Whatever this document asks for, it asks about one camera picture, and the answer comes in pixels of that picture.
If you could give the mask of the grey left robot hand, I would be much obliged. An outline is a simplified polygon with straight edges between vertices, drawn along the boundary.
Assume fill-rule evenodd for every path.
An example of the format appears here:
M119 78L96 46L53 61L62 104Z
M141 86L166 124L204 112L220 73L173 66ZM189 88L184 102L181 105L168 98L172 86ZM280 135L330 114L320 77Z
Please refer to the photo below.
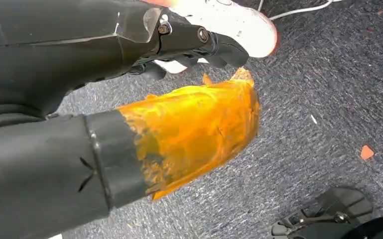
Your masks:
M252 9L207 0L0 0L0 239L46 239L158 199L222 165L258 131L238 29ZM63 98L157 60L237 69L106 112L51 118Z

